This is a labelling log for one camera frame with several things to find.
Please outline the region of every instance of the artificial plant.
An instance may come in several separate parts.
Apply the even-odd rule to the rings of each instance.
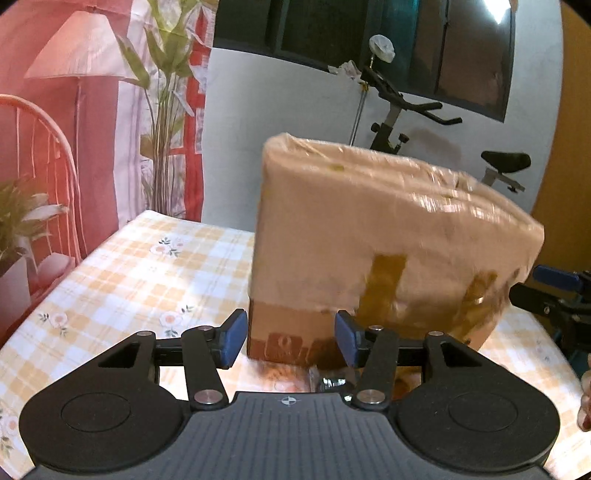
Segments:
[[[142,185],[148,208],[172,215],[172,201],[176,172],[171,158],[171,142],[182,129],[184,114],[194,112],[179,93],[186,78],[192,75],[189,57],[193,51],[194,34],[187,28],[187,21],[199,4],[199,0],[178,0],[180,12],[176,22],[170,24],[161,12],[158,0],[148,0],[153,26],[144,27],[150,57],[158,69],[154,79],[134,49],[132,43],[118,37],[119,48],[137,80],[132,83],[141,87],[150,111],[151,130],[141,136],[140,153],[152,161],[152,175],[142,174]],[[157,84],[156,100],[150,99],[150,90]]]
[[[32,259],[31,243],[48,236],[47,222],[67,211],[48,200],[24,181],[0,182],[0,276],[20,257]]]

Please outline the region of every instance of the white wall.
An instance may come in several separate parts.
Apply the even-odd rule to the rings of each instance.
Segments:
[[[530,211],[540,187],[560,102],[562,29],[558,0],[520,0],[516,16],[514,68],[504,123],[445,105],[439,114],[464,123],[443,127],[403,112],[399,132],[411,141],[401,153],[481,178],[483,150],[525,151],[532,166],[513,177],[525,186],[511,194]],[[422,99],[407,96],[419,102]],[[209,63],[203,168],[203,221],[253,231],[261,184],[261,149],[281,132],[347,143],[359,102],[359,87],[348,79],[282,60],[214,49]],[[389,104],[372,89],[356,145],[369,147],[373,122],[384,120]]]

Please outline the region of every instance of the cardboard box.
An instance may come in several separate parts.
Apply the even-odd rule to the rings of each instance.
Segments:
[[[340,310],[406,338],[479,348],[524,281],[543,227],[465,173],[369,150],[271,138],[250,284],[248,355],[343,365]]]

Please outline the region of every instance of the window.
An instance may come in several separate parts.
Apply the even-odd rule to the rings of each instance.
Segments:
[[[375,68],[400,91],[504,120],[509,0],[220,0],[214,46],[326,70],[367,64],[376,33],[392,40],[396,57]]]

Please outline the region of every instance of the bike seat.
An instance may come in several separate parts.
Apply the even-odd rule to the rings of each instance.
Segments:
[[[527,153],[484,151],[480,156],[501,174],[516,173],[531,165],[531,158]]]

